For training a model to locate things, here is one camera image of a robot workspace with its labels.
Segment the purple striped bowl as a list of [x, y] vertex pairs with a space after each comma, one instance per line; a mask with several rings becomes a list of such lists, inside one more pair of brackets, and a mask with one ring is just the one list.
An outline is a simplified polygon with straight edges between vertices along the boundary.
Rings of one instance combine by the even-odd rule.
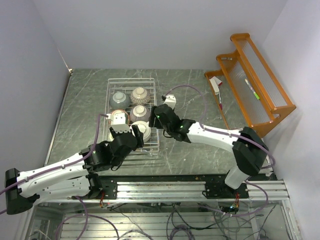
[[149, 121], [151, 111], [146, 108], [144, 105], [136, 105], [134, 108], [130, 111], [130, 121], [132, 123], [136, 121]]

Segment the red patterned bowl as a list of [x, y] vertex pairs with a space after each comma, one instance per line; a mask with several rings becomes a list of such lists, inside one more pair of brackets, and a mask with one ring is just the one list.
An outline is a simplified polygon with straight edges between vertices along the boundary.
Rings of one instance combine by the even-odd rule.
[[110, 114], [110, 121], [114, 120], [116, 114], [121, 114], [121, 113], [125, 114], [126, 124], [129, 125], [130, 115], [123, 109], [116, 109], [116, 110], [112, 111]]

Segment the white wire dish rack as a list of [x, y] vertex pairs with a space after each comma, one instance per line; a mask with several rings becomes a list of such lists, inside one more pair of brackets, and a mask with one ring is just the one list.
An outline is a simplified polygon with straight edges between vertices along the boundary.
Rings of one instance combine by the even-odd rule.
[[154, 157], [159, 154], [159, 131], [149, 127], [151, 109], [157, 104], [154, 78], [110, 78], [106, 89], [105, 112], [110, 118], [104, 121], [103, 139], [112, 141], [110, 127], [117, 129], [120, 123], [131, 128], [136, 125], [143, 133], [144, 147], [130, 153], [130, 157]]

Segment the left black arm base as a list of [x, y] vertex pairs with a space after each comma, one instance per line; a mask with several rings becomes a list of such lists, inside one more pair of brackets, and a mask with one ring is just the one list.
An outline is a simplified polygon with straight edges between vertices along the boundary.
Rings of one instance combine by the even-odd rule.
[[76, 197], [83, 200], [115, 200], [117, 198], [118, 185], [112, 178], [92, 173], [72, 180], [76, 181], [72, 184], [72, 190], [77, 190], [71, 194], [74, 200]]

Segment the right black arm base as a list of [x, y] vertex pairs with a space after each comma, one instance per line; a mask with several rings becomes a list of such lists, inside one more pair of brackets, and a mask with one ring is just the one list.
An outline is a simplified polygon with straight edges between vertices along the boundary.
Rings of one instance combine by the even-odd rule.
[[225, 174], [201, 175], [199, 179], [205, 182], [202, 195], [206, 199], [235, 199], [236, 196], [240, 199], [247, 199], [249, 197], [245, 183], [242, 183], [239, 188], [233, 189], [225, 184], [225, 178]]

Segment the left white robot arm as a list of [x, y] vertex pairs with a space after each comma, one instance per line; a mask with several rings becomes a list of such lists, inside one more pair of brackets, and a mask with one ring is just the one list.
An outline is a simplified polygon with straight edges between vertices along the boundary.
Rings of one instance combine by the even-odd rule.
[[93, 145], [45, 167], [29, 171], [16, 168], [5, 172], [6, 209], [8, 215], [28, 211], [40, 203], [62, 196], [98, 198], [102, 193], [98, 173], [117, 170], [125, 158], [144, 146], [144, 133], [134, 125], [119, 133], [112, 131], [112, 141]]

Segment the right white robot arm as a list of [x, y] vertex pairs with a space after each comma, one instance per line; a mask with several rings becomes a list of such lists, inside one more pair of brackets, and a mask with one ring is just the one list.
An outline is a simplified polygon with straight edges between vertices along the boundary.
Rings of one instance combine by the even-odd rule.
[[260, 172], [269, 151], [250, 127], [228, 130], [203, 125], [192, 119], [180, 119], [167, 104], [151, 108], [149, 126], [164, 130], [168, 138], [178, 142], [204, 144], [233, 153], [236, 166], [229, 170], [220, 186], [220, 192], [226, 198], [233, 197], [245, 180]]

